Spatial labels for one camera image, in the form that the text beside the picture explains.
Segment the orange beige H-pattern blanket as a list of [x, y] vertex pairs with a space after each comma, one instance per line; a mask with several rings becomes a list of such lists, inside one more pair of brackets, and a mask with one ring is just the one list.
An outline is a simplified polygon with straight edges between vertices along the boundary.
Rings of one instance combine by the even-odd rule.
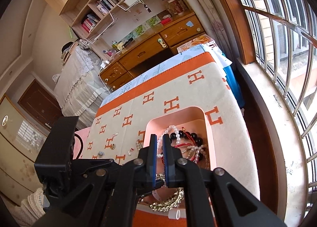
[[149, 121], [190, 106], [201, 108], [210, 123], [217, 167], [259, 197], [257, 166], [242, 112], [209, 52], [168, 69], [99, 108], [83, 158], [98, 159], [102, 151], [102, 158], [122, 165], [137, 157], [135, 143], [139, 139], [144, 145]]

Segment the blue flower hair clip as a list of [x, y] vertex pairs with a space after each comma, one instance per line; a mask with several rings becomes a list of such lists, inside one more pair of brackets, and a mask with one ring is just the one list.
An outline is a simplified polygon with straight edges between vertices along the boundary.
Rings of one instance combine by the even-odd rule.
[[104, 152], [99, 151], [97, 155], [98, 155], [99, 158], [102, 158], [102, 156], [104, 155]]

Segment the metal window security grille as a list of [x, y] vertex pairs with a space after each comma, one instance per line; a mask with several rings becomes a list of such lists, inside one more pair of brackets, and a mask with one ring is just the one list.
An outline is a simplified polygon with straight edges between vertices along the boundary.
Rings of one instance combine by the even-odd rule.
[[308, 189], [316, 191], [316, 12], [307, 0], [240, 0], [256, 62], [283, 96], [307, 160]]

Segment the blue gold flower clip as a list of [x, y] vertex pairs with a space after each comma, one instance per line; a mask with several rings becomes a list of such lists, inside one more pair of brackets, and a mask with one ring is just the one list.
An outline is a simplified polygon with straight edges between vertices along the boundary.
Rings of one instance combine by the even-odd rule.
[[138, 150], [138, 151], [143, 148], [143, 145], [142, 145], [142, 143], [141, 143], [141, 141], [140, 141], [139, 139], [136, 141], [135, 144], [136, 144], [136, 147], [137, 147], [137, 150]]

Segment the red small box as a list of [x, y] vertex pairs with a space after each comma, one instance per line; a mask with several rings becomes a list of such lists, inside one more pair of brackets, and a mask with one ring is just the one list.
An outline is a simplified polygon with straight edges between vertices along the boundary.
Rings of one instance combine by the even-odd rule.
[[167, 18], [164, 18], [161, 20], [161, 24], [166, 25], [166, 24], [170, 23], [171, 21], [172, 21], [171, 18], [167, 17]]

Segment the pink plastic storage tray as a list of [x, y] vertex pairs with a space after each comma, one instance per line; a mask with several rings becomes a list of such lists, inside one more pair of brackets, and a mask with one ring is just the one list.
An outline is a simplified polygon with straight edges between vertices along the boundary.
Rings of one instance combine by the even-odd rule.
[[[165, 133], [170, 136], [171, 146], [180, 149], [184, 158], [197, 163], [200, 168], [213, 170], [217, 167], [212, 129], [201, 108], [186, 107], [152, 119], [147, 124], [143, 146], [149, 145], [151, 134], [158, 135], [157, 173], [163, 174], [162, 137]], [[140, 202], [143, 204], [149, 205], [154, 201], [152, 192], [140, 196]], [[179, 209], [184, 208], [185, 201], [183, 200]]]

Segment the orange printed book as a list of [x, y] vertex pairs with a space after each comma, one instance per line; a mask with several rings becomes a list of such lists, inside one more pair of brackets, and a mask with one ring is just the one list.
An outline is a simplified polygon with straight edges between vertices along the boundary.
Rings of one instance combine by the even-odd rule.
[[200, 36], [178, 46], [177, 52], [178, 53], [184, 52], [184, 51], [186, 51], [192, 47], [195, 47], [197, 45], [200, 45], [200, 44], [214, 45], [215, 40], [213, 38], [211, 38], [209, 35], [203, 34], [203, 35], [200, 35]]

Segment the gold rhinestone hair comb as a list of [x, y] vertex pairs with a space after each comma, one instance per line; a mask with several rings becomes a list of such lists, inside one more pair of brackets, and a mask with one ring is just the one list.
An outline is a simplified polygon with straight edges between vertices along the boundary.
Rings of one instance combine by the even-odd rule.
[[156, 189], [156, 191], [158, 192], [158, 195], [160, 197], [159, 198], [160, 201], [165, 201], [168, 198], [170, 198], [173, 195], [173, 193], [176, 191], [176, 189], [177, 189], [177, 188], [174, 188], [173, 189], [173, 193], [171, 193], [170, 191], [167, 191], [167, 186], [165, 184], [165, 176], [164, 176], [163, 173], [157, 173], [156, 174], [156, 181], [163, 181], [163, 186], [161, 188], [159, 188], [159, 189], [161, 189], [161, 191]]

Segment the light blue printed bedsheet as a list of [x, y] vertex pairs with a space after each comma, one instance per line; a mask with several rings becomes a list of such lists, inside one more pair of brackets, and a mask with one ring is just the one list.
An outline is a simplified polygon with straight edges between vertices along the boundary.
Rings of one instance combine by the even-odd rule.
[[142, 73], [135, 79], [129, 81], [128, 83], [124, 84], [118, 90], [109, 94], [102, 102], [100, 108], [102, 106], [108, 104], [109, 102], [113, 101], [120, 95], [128, 92], [132, 88], [139, 86], [140, 84], [144, 83], [145, 81], [171, 69], [178, 64], [185, 62], [193, 57], [200, 55], [203, 52], [209, 52], [212, 58], [216, 62], [217, 69], [221, 76], [226, 76], [225, 68], [230, 66], [233, 62], [229, 60], [225, 54], [221, 51], [221, 49], [216, 45], [215, 42], [211, 42], [208, 44], [198, 44], [194, 47], [187, 49], [186, 51], [180, 52], [177, 55], [167, 59], [166, 61], [154, 66], [153, 68], [149, 69], [145, 73]]

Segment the wooden desk with drawers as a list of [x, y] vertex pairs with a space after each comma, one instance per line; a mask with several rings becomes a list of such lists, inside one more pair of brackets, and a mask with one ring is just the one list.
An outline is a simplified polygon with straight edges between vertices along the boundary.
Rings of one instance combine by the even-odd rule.
[[166, 24], [146, 30], [123, 49], [99, 76], [112, 91], [177, 54], [177, 48], [205, 34], [194, 12], [174, 16]]

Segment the white lace covered piano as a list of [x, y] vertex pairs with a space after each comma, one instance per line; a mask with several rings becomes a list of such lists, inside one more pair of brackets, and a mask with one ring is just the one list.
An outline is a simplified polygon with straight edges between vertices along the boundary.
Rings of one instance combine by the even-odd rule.
[[63, 116], [77, 116], [77, 129], [92, 125], [110, 90], [99, 76], [102, 60], [79, 45], [71, 52], [54, 88]]

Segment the pink bed sheet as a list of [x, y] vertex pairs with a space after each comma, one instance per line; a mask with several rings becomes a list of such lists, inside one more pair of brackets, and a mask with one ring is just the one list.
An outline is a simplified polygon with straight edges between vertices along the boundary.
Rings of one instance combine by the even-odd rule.
[[79, 159], [83, 158], [83, 152], [85, 149], [85, 144], [87, 142], [88, 135], [90, 133], [91, 127], [87, 127], [75, 132], [75, 145], [74, 145], [74, 156], [73, 159], [76, 159], [79, 156]]

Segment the brown wooden door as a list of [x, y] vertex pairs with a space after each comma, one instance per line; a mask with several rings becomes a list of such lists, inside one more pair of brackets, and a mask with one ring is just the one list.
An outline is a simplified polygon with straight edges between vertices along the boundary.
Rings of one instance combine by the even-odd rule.
[[63, 116], [55, 97], [36, 79], [24, 91], [18, 104], [47, 130], [50, 130], [54, 123]]

